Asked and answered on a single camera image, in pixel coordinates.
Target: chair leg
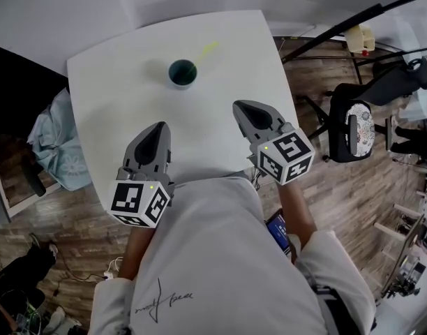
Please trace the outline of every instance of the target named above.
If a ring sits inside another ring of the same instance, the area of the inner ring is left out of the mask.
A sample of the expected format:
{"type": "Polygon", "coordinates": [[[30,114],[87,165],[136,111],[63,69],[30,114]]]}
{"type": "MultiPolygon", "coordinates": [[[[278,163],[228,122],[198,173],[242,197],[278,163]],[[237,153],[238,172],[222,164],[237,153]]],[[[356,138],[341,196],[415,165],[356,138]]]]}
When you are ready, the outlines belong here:
{"type": "Polygon", "coordinates": [[[322,109],[320,109],[319,105],[314,103],[309,97],[304,96],[303,97],[305,101],[314,109],[314,111],[317,113],[317,115],[322,118],[325,122],[329,120],[328,114],[324,112],[322,109]]]}
{"type": "Polygon", "coordinates": [[[328,130],[328,126],[326,124],[324,124],[323,126],[321,126],[319,129],[317,129],[316,131],[313,131],[309,136],[308,136],[308,140],[312,140],[315,137],[318,137],[319,135],[321,135],[322,133],[325,133],[328,130]]]}

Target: wooden floor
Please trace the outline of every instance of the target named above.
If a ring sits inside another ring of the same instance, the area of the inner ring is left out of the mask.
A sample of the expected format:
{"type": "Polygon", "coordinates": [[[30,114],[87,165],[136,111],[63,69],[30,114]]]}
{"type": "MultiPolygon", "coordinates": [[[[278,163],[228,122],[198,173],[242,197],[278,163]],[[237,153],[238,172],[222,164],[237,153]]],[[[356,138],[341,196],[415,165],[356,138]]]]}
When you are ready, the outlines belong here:
{"type": "MultiPolygon", "coordinates": [[[[297,48],[303,40],[287,40],[280,55],[297,48]]],[[[280,47],[281,40],[276,40],[280,47]]],[[[349,56],[340,43],[324,43],[304,56],[349,56]]],[[[306,133],[318,127],[314,112],[297,96],[308,95],[326,111],[329,98],[323,92],[334,89],[339,83],[356,83],[351,60],[314,59],[291,61],[285,71],[296,104],[299,124],[306,133]]],[[[371,79],[370,67],[361,68],[365,82],[371,79]]],[[[390,114],[397,114],[405,100],[398,99],[386,107],[372,107],[376,122],[382,123],[390,114]]],[[[407,165],[394,163],[392,155],[384,150],[381,136],[376,137],[370,158],[356,163],[324,163],[321,156],[328,151],[327,134],[314,141],[317,149],[312,170],[301,178],[310,210],[320,228],[332,229],[345,249],[361,269],[375,296],[379,294],[376,283],[382,282],[393,266],[393,262],[381,254],[387,246],[392,253],[398,244],[392,243],[373,227],[375,221],[394,225],[396,212],[393,203],[417,209],[419,198],[415,190],[424,187],[424,176],[407,165]]],[[[17,168],[19,156],[13,156],[20,141],[0,135],[0,174],[10,203],[17,203],[29,195],[25,186],[17,186],[22,178],[17,168]]],[[[265,216],[269,217],[280,203],[274,183],[265,184],[259,191],[265,216]]],[[[47,278],[39,284],[47,296],[47,307],[61,305],[71,316],[85,327],[89,325],[93,289],[95,283],[82,283],[65,279],[66,264],[74,275],[86,278],[90,273],[103,275],[110,260],[122,255],[129,228],[113,221],[102,209],[93,186],[80,191],[60,190],[38,201],[21,214],[10,225],[0,226],[0,265],[6,266],[14,258],[24,255],[30,247],[29,233],[35,232],[41,239],[51,239],[61,255],[47,278]]]]}

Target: white cube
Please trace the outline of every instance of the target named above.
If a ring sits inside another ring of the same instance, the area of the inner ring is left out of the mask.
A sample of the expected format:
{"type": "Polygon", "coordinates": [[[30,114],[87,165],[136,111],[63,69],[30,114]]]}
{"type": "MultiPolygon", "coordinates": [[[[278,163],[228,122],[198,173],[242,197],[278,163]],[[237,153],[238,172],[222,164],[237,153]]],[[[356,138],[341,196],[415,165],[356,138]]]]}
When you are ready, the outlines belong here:
{"type": "Polygon", "coordinates": [[[290,131],[258,146],[258,168],[280,185],[310,170],[315,150],[301,129],[290,131]]]}
{"type": "Polygon", "coordinates": [[[169,201],[159,181],[115,180],[107,211],[126,225],[155,228],[169,201]]]}

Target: blue towel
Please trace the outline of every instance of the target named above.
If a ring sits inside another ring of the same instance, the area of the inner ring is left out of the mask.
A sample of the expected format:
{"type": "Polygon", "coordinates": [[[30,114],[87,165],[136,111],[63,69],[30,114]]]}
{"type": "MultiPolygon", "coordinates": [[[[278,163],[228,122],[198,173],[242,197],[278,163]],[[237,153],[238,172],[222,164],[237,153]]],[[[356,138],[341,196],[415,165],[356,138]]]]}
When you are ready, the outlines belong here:
{"type": "Polygon", "coordinates": [[[37,162],[64,188],[74,191],[91,183],[66,89],[37,117],[27,142],[37,162]]]}

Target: white shirt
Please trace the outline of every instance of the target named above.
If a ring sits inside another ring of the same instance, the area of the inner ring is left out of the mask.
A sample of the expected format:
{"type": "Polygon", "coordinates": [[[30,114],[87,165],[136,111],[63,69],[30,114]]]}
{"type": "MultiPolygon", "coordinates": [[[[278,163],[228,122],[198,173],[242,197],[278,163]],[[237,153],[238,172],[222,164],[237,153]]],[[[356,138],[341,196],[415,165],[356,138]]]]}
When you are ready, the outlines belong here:
{"type": "MultiPolygon", "coordinates": [[[[373,296],[334,233],[315,232],[299,259],[368,334],[373,296]]],[[[258,194],[236,177],[178,186],[137,279],[96,286],[89,334],[125,326],[147,335],[327,334],[315,293],[266,229],[258,194]]]]}

